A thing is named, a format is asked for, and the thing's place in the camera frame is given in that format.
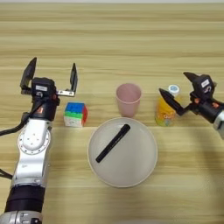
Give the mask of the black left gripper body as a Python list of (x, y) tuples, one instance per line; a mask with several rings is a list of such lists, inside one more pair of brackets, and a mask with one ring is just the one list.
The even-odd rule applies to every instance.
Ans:
[(43, 119), (52, 122), (54, 120), (56, 109), (60, 105), (60, 99), (57, 95), (53, 97), (32, 97), (32, 107), (30, 112), (24, 112), (22, 121), (28, 118)]

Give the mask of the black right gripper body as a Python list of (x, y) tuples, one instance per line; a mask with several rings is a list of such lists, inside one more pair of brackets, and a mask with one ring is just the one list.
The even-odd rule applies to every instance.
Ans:
[(203, 100), (196, 94), (190, 93), (190, 100), (189, 109), (195, 115), (203, 116), (210, 123), (213, 123), (221, 111), (224, 110), (224, 102), (216, 101), (214, 98)]

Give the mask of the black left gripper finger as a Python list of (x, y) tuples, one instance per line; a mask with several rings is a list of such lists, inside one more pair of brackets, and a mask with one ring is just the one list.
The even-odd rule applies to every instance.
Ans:
[(29, 95), (31, 93), (31, 88), (29, 87), (29, 83), (33, 79), (35, 69), (36, 69), (36, 63), (37, 63), (37, 58), (34, 57), (24, 70), (24, 73), (20, 82), (22, 95)]
[(66, 90), (58, 90), (57, 95), (61, 96), (75, 96), (76, 88), (78, 84), (78, 74), (76, 65), (73, 64), (71, 74), (70, 74), (70, 85), (71, 87)]

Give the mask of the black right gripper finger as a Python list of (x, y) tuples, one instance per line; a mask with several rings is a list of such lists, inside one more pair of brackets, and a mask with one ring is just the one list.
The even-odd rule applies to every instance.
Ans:
[(198, 81), (199, 76), (196, 73), (184, 72), (184, 76), (191, 82), (195, 83)]
[(176, 113), (179, 116), (182, 116), (185, 112), (186, 109), (183, 108), (175, 99), (174, 96), (172, 94), (170, 94), (168, 91), (160, 88), (159, 92), (161, 94), (161, 96), (163, 97), (163, 99), (165, 100), (165, 102), (176, 111)]

